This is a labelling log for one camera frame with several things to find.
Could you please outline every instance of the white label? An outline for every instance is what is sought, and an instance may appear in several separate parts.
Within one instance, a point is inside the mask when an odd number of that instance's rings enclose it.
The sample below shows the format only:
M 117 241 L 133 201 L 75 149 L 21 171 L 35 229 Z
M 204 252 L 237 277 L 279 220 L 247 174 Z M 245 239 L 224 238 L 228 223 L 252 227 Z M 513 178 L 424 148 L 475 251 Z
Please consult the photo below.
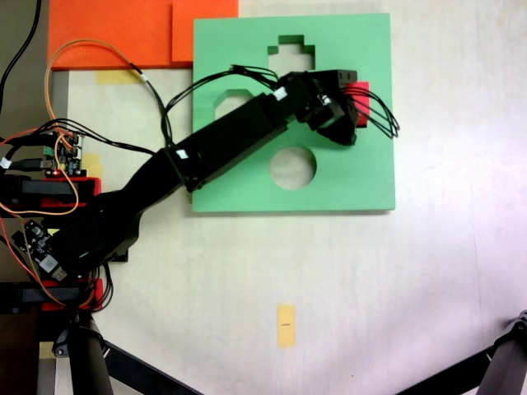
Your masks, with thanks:
M 67 275 L 68 274 L 61 267 L 59 267 L 51 276 L 53 276 L 57 281 L 62 281 Z
M 328 105 L 329 103 L 331 103 L 331 100 L 329 99 L 329 97 L 327 95 L 322 95 L 322 104 Z
M 2 158 L 2 160 L 0 160 L 0 167 L 3 167 L 4 169 L 9 169 L 9 166 L 11 166 L 10 160 L 6 158 Z
M 58 262 L 51 255 L 46 255 L 46 258 L 42 259 L 39 263 L 46 272 L 50 273 L 58 265 Z
M 277 98 L 278 101 L 285 99 L 287 97 L 286 88 L 283 86 L 279 87 L 273 92 L 274 97 Z
M 189 156 L 187 155 L 187 151 L 185 151 L 185 150 L 178 150 L 175 153 L 178 154 L 181 159 L 188 159 L 189 158 Z

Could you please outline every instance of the connector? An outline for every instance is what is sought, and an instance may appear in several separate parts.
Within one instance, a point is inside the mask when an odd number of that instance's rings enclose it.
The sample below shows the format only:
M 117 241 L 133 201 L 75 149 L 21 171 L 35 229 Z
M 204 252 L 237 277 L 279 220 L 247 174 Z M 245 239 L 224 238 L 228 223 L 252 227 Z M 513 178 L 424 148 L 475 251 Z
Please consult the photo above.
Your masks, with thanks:
M 44 147 L 44 156 L 51 156 L 52 158 L 55 156 L 55 151 L 50 146 Z
M 57 141 L 56 134 L 42 134 L 39 136 L 22 136 L 15 137 L 9 140 L 10 145 L 12 146 L 50 146 L 53 147 Z
M 53 167 L 52 160 L 42 159 L 24 159 L 12 162 L 10 170 L 20 171 L 41 171 L 51 169 Z

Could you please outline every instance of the cross-shaped hole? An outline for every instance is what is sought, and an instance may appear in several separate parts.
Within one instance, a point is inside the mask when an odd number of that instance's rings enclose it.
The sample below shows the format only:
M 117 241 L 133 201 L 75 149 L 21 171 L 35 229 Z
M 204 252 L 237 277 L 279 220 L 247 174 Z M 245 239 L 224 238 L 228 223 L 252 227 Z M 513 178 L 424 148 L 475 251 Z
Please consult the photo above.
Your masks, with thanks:
M 280 35 L 268 47 L 268 67 L 280 77 L 289 72 L 315 70 L 315 46 L 305 45 L 303 35 Z

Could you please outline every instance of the circuit board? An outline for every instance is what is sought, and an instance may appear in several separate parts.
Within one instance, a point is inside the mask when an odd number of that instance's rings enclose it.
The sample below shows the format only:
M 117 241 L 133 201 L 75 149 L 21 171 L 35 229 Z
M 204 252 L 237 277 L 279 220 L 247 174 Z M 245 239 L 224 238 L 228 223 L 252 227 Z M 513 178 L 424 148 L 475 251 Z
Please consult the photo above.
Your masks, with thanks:
M 24 225 L 27 237 L 21 231 L 17 231 L 13 236 L 13 242 L 24 253 L 31 255 L 31 259 L 39 264 L 39 266 L 48 273 L 52 278 L 61 281 L 66 277 L 67 273 L 58 265 L 57 260 L 53 257 L 53 251 L 49 247 L 48 240 L 51 235 L 41 225 L 33 220 L 28 221 Z
M 63 144 L 58 145 L 58 160 L 55 160 L 54 149 L 49 146 L 44 147 L 44 158 L 51 160 L 51 168 L 45 171 L 45 176 L 48 179 L 60 179 L 64 170 L 70 177 L 86 177 L 86 171 L 82 169 L 82 138 L 79 136 L 66 137 L 66 141 L 72 146 L 72 150 L 68 150 Z

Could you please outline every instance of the circular hole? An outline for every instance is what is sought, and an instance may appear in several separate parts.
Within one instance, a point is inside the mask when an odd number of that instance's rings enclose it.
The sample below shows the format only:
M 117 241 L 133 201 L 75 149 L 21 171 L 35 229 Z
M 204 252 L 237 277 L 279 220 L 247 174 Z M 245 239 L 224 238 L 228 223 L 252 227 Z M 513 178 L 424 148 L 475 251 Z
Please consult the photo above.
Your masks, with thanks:
M 316 159 L 311 151 L 293 146 L 273 156 L 270 170 L 276 185 L 294 191 L 304 188 L 313 180 L 316 172 Z

